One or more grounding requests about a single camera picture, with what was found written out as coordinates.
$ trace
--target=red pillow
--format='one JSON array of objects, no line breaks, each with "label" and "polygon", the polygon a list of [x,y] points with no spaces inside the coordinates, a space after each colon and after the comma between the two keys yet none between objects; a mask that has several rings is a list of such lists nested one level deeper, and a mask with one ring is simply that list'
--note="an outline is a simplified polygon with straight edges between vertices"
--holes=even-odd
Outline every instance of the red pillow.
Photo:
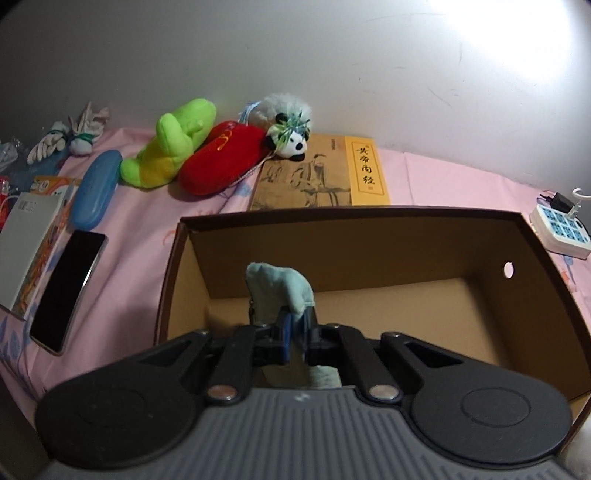
[{"label": "red pillow", "polygon": [[233,121],[217,125],[178,172],[181,188],[198,196],[227,189],[269,154],[264,145],[266,134],[261,128]]}]

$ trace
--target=pink bed sheet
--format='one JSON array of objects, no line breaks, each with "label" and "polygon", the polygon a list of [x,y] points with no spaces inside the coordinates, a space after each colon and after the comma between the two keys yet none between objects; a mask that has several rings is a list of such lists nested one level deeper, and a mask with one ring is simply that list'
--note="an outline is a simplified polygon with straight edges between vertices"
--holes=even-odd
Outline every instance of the pink bed sheet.
[{"label": "pink bed sheet", "polygon": [[[152,135],[137,129],[107,132],[92,155],[68,159],[61,175],[81,177],[97,155],[111,148],[124,157],[134,155]],[[390,150],[380,150],[380,156],[393,205],[479,207],[527,216],[540,193],[497,174],[434,158]],[[23,325],[7,316],[0,323],[0,374],[30,422],[37,401],[54,385],[152,345],[178,219],[245,210],[254,181],[252,176],[200,200],[186,196],[174,183],[151,191],[117,188],[96,228],[109,243],[81,300],[66,353],[52,356],[30,342],[30,320]],[[550,255],[591,325],[589,262]]]}]

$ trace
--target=black phone screen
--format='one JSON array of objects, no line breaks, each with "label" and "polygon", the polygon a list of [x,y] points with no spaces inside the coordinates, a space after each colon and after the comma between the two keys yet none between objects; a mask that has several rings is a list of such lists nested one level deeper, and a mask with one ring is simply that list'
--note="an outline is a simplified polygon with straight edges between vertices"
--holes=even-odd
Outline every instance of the black phone screen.
[{"label": "black phone screen", "polygon": [[68,241],[51,277],[37,312],[30,336],[47,349],[63,349],[76,303],[100,254],[106,236],[76,230]]}]

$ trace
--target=white power strip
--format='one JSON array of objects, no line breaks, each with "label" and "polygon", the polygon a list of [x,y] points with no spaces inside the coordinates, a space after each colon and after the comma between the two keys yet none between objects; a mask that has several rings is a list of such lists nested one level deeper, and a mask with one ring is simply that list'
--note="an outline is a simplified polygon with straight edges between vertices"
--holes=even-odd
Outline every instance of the white power strip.
[{"label": "white power strip", "polygon": [[550,252],[586,260],[591,241],[585,227],[576,218],[543,205],[530,213],[530,221],[544,248]]}]

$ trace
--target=panda head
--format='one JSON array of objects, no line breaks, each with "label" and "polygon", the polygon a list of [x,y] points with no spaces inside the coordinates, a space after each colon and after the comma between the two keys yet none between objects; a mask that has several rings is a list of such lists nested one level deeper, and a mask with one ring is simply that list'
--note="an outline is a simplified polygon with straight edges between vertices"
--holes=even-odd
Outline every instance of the panda head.
[{"label": "panda head", "polygon": [[[275,119],[278,124],[287,121],[287,116],[284,113],[279,113]],[[275,151],[275,154],[281,158],[289,158],[291,161],[302,161],[306,157],[306,150],[308,150],[307,135],[301,135],[297,131],[291,131],[287,142],[277,147],[278,135],[271,127],[265,137],[265,143],[270,150]]]}]

